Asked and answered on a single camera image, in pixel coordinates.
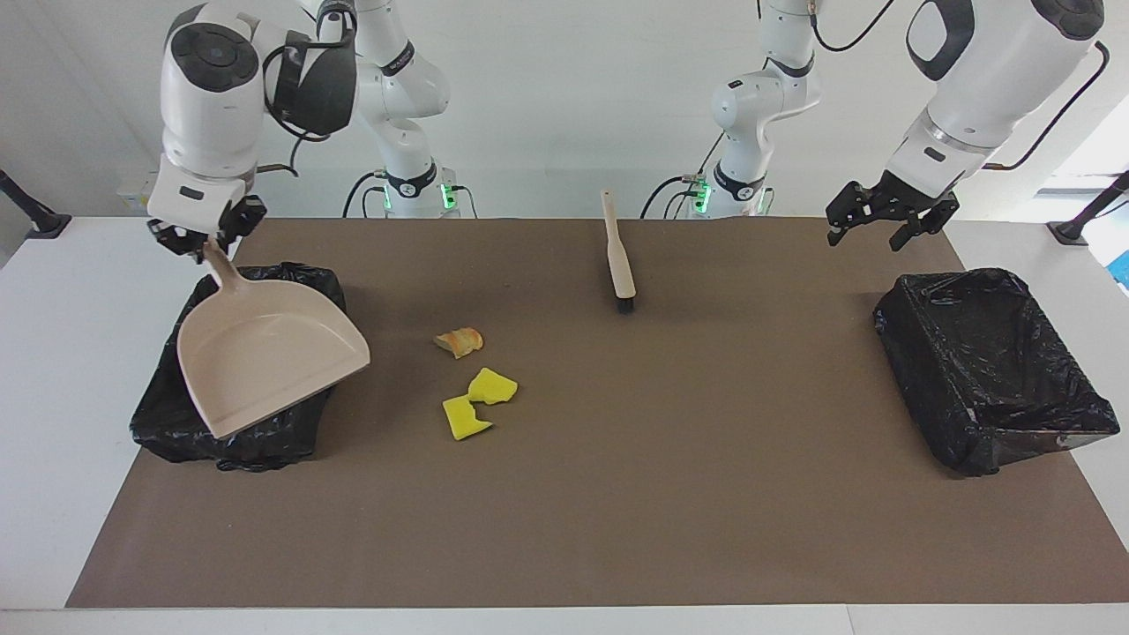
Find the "beige plastic dustpan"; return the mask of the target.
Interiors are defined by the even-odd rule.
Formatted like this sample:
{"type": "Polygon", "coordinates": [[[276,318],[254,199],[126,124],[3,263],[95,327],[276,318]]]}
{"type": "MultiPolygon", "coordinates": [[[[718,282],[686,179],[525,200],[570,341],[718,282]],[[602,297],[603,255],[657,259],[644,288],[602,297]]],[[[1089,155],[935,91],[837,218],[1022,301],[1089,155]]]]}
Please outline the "beige plastic dustpan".
{"type": "Polygon", "coordinates": [[[176,338],[189,395],[217,440],[250,429],[370,366],[355,322],[320,292],[250,280],[213,237],[202,256],[217,290],[190,310],[176,338]]]}

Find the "beige hand brush black bristles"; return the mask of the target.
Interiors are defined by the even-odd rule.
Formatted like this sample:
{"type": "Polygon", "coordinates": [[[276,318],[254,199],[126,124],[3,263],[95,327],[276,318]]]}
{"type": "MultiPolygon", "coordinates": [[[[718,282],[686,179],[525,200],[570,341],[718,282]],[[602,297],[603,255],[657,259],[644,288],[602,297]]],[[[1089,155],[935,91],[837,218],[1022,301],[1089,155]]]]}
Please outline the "beige hand brush black bristles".
{"type": "Polygon", "coordinates": [[[625,253],[624,241],[618,233],[618,214],[613,194],[609,189],[601,191],[601,205],[606,232],[606,260],[609,275],[614,294],[616,294],[618,312],[630,315],[636,308],[636,284],[632,266],[625,253]]]}

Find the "torn striped bread piece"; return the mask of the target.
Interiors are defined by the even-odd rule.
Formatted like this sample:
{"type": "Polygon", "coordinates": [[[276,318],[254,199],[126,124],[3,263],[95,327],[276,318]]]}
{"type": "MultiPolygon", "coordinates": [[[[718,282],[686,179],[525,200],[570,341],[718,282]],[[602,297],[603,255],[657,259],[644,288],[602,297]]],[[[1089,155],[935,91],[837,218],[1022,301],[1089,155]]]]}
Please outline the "torn striped bread piece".
{"type": "Polygon", "coordinates": [[[455,359],[463,358],[484,347],[482,333],[475,328],[469,327],[436,334],[432,341],[440,349],[448,351],[455,359]]]}

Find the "yellow sponge piece jagged edge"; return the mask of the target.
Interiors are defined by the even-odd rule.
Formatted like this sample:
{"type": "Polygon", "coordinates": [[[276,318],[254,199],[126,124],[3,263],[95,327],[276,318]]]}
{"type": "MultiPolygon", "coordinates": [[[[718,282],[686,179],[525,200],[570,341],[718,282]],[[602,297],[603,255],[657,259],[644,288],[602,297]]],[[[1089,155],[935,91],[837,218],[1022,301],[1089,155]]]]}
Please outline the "yellow sponge piece jagged edge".
{"type": "Polygon", "coordinates": [[[483,430],[490,430],[493,426],[492,421],[476,418],[475,403],[469,398],[469,394],[444,400],[441,407],[449,425],[452,438],[455,441],[474,437],[483,430]]]}

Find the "yellow sponge piece green-backed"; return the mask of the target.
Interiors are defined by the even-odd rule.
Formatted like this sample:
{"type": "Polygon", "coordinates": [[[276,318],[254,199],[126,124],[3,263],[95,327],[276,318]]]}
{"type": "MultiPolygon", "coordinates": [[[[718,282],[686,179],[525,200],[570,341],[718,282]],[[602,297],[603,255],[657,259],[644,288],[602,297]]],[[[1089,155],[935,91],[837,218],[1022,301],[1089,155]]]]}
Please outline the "yellow sponge piece green-backed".
{"type": "Polygon", "coordinates": [[[519,390],[515,379],[505,377],[489,367],[482,367],[469,382],[469,400],[476,403],[496,405],[511,401],[519,390]]]}

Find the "bin lined black plastic bag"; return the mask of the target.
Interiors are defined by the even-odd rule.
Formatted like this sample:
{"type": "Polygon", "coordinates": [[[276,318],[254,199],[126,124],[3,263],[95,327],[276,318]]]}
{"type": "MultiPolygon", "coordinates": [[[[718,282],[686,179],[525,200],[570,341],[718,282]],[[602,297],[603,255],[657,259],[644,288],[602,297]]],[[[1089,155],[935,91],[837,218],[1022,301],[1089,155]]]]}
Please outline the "bin lined black plastic bag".
{"type": "Polygon", "coordinates": [[[996,475],[1121,430],[1111,402],[1012,271],[900,276],[872,322],[916,428],[956,475],[996,475]]]}
{"type": "MultiPolygon", "coordinates": [[[[278,279],[310,287],[347,313],[343,286],[336,273],[317,266],[282,262],[277,266],[236,266],[250,280],[278,279]]],[[[133,441],[170,462],[215,459],[221,469],[240,467],[265,471],[291,466],[310,456],[324,407],[334,386],[255,423],[250,429],[217,440],[205,428],[189,395],[180,367],[176,338],[190,310],[217,290],[210,273],[202,277],[190,294],[173,332],[161,350],[152,381],[146,388],[130,421],[133,441]]]]}

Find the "black pole with base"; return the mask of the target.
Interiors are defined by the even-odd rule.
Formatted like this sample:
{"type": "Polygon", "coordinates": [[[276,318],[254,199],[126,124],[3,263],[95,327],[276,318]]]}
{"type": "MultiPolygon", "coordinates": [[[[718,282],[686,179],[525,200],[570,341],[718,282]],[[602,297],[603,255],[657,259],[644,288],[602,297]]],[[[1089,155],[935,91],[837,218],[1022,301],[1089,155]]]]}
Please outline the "black pole with base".
{"type": "Polygon", "coordinates": [[[1080,214],[1076,214],[1068,221],[1047,221],[1045,228],[1061,245],[1088,247],[1088,241],[1083,237],[1083,229],[1093,220],[1104,214],[1111,214],[1115,209],[1115,202],[1124,198],[1129,191],[1129,169],[1118,173],[1112,184],[1093,197],[1088,205],[1084,206],[1080,214]]]}
{"type": "Polygon", "coordinates": [[[54,240],[72,221],[71,214],[54,212],[47,205],[43,205],[36,197],[17,185],[5,169],[0,169],[0,191],[29,219],[30,229],[26,233],[27,240],[54,240]]]}

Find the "brown paper table mat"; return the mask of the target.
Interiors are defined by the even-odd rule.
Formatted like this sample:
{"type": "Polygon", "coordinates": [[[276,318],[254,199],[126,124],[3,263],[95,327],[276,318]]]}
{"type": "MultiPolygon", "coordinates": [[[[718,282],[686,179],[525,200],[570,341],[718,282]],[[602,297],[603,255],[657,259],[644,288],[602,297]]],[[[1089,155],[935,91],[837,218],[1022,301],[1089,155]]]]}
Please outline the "brown paper table mat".
{"type": "Polygon", "coordinates": [[[72,608],[1129,601],[1129,553],[1073,455],[963,479],[928,451],[872,307],[961,268],[886,225],[265,220],[239,266],[336,272],[371,365],[316,454],[222,473],[140,452],[72,608]],[[475,328],[455,359],[432,338],[475,328]],[[515,379],[452,438],[444,400],[515,379]]]}

